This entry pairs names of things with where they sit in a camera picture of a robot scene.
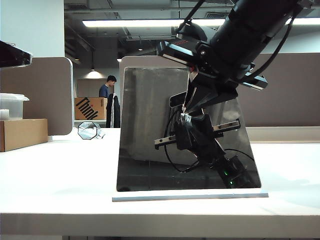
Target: blue shirt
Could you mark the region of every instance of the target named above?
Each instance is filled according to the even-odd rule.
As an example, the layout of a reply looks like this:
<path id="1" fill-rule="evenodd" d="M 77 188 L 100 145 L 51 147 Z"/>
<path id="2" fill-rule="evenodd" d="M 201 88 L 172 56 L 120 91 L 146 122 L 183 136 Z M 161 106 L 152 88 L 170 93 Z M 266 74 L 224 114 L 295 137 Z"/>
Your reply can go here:
<path id="1" fill-rule="evenodd" d="M 103 84 L 99 89 L 99 97 L 100 98 L 108 98 L 109 97 L 108 87 L 105 84 Z"/>

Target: glass panel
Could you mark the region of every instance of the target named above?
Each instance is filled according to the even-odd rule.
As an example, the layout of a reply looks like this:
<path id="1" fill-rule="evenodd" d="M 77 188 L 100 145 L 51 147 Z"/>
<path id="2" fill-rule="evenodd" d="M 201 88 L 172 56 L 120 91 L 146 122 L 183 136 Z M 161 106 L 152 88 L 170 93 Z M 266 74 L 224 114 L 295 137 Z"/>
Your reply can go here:
<path id="1" fill-rule="evenodd" d="M 188 74 L 176 68 L 126 68 L 121 119 L 121 138 L 118 162 L 117 190 L 182 190 L 259 188 L 261 186 L 248 135 L 237 99 L 205 109 L 212 126 L 239 120 L 240 128 L 226 131 L 217 138 L 226 150 L 226 161 L 235 155 L 245 171 L 231 174 L 218 167 L 203 165 L 190 172 L 179 172 L 169 163 L 164 147 L 155 149 L 154 140 L 164 137 L 170 116 L 169 98 L 185 92 Z M 188 150 L 178 150 L 176 144 L 167 145 L 170 159 L 180 170 L 197 159 Z"/>

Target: man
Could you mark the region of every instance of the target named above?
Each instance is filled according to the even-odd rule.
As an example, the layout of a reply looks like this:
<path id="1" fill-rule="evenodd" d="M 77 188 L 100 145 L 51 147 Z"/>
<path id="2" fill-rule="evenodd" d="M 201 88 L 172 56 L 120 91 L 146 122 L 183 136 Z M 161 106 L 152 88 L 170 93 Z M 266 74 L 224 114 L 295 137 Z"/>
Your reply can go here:
<path id="1" fill-rule="evenodd" d="M 109 75 L 106 79 L 105 84 L 103 84 L 99 89 L 99 97 L 100 98 L 108 98 L 109 97 L 109 87 L 112 87 L 117 82 L 117 79 L 113 75 Z"/>

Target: white tabletop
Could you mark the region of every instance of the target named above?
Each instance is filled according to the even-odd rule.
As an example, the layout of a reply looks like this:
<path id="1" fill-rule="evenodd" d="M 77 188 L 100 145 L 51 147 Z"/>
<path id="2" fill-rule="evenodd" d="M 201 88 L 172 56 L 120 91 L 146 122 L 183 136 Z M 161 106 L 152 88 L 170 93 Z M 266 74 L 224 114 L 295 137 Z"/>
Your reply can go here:
<path id="1" fill-rule="evenodd" d="M 320 144 L 254 143 L 267 198 L 112 202 L 119 129 L 0 153 L 2 234 L 318 238 Z"/>

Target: cardboard box with text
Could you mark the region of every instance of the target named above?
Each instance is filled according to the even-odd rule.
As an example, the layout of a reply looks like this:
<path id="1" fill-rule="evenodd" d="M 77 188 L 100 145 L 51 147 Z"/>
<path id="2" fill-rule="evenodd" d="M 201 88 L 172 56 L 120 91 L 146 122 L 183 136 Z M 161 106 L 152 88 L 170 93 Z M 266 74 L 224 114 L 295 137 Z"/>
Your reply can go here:
<path id="1" fill-rule="evenodd" d="M 74 113 L 76 120 L 105 120 L 107 119 L 107 102 L 105 97 L 76 97 Z"/>

